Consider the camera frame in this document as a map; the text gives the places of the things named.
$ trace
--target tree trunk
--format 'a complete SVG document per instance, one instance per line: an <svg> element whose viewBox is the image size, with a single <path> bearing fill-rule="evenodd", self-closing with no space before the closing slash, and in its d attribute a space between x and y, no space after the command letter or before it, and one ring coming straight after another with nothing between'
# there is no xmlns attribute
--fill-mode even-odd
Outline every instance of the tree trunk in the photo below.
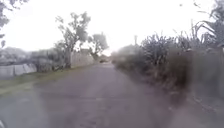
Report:
<svg viewBox="0 0 224 128"><path fill-rule="evenodd" d="M66 51L66 58L65 58L65 68L71 68L71 50Z"/></svg>

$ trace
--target wall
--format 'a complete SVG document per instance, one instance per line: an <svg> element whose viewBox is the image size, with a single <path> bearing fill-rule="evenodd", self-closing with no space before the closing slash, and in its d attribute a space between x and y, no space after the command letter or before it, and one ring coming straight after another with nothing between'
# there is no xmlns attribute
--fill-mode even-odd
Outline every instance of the wall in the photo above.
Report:
<svg viewBox="0 0 224 128"><path fill-rule="evenodd" d="M94 63L94 59L90 54L73 52L71 55L71 67L81 67Z"/></svg>
<svg viewBox="0 0 224 128"><path fill-rule="evenodd" d="M0 79L36 72L33 64L0 66Z"/></svg>

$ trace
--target tree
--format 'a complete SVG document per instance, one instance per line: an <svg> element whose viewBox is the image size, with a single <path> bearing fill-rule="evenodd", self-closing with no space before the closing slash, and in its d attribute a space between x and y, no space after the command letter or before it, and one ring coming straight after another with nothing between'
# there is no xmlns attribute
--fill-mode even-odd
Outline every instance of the tree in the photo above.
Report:
<svg viewBox="0 0 224 128"><path fill-rule="evenodd" d="M4 10L13 11L14 9L19 9L18 6L16 6L16 2L19 2L20 4L26 3L29 0L1 0L0 1L0 30L2 27L9 22L9 19L4 14ZM2 39L5 36L5 34L0 34L0 39Z"/></svg>
<svg viewBox="0 0 224 128"><path fill-rule="evenodd" d="M206 11L199 11L201 13L206 13L210 15L210 18L213 18L215 21L200 21L195 26L195 33L200 28L205 28L209 33L203 34L204 37L211 38L214 42L210 43L213 47L220 47L224 44L224 1L216 0L216 7L208 13Z"/></svg>
<svg viewBox="0 0 224 128"><path fill-rule="evenodd" d="M72 21L65 24L64 19L60 16L56 18L56 21L60 23L59 30L63 35L63 41L60 42L60 46L64 47L66 51L66 68L71 68L71 53L74 51L74 47L77 42L85 42L88 37L86 31L90 17L86 12L77 15L71 13Z"/></svg>
<svg viewBox="0 0 224 128"><path fill-rule="evenodd" d="M92 37L88 38L88 42L93 43L93 48L91 48L91 55L96 59L98 54L103 50L108 48L106 36L102 34L94 34Z"/></svg>

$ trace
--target vegetation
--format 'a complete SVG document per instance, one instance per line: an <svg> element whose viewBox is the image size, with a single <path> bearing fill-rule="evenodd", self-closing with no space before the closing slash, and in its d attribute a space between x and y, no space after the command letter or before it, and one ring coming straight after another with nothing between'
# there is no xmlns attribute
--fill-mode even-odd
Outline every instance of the vegetation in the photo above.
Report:
<svg viewBox="0 0 224 128"><path fill-rule="evenodd" d="M206 88L209 94L222 95L219 88L224 82L224 11L220 6L218 3L211 13L215 21L197 23L192 27L191 36L155 34L139 46L123 48L113 55L116 66L138 72L148 81L160 83L158 85L166 90L180 91L197 85L193 88L199 91ZM208 32L199 39L197 32L201 28Z"/></svg>
<svg viewBox="0 0 224 128"><path fill-rule="evenodd" d="M94 34L92 37L88 38L89 43L93 43L93 47L91 47L91 55L94 59L99 57L99 53L108 48L106 36L102 34Z"/></svg>
<svg viewBox="0 0 224 128"><path fill-rule="evenodd" d="M71 68L71 53L74 51L75 45L77 42L80 42L80 45L85 42L88 38L88 33L86 31L90 17L87 13L77 15L71 13L72 21L68 24L65 24L65 21L62 17L57 17L56 21L60 23L59 29L63 34L64 39L60 40L56 47L61 49L63 54L65 54L66 68Z"/></svg>

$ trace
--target asphalt road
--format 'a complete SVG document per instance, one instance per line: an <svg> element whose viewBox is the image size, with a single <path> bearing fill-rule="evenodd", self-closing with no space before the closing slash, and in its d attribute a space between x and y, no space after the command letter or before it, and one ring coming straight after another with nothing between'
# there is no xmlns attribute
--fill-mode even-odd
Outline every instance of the asphalt road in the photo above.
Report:
<svg viewBox="0 0 224 128"><path fill-rule="evenodd" d="M73 71L0 98L0 119L7 128L210 127L199 113L185 105L173 107L167 97L111 64Z"/></svg>

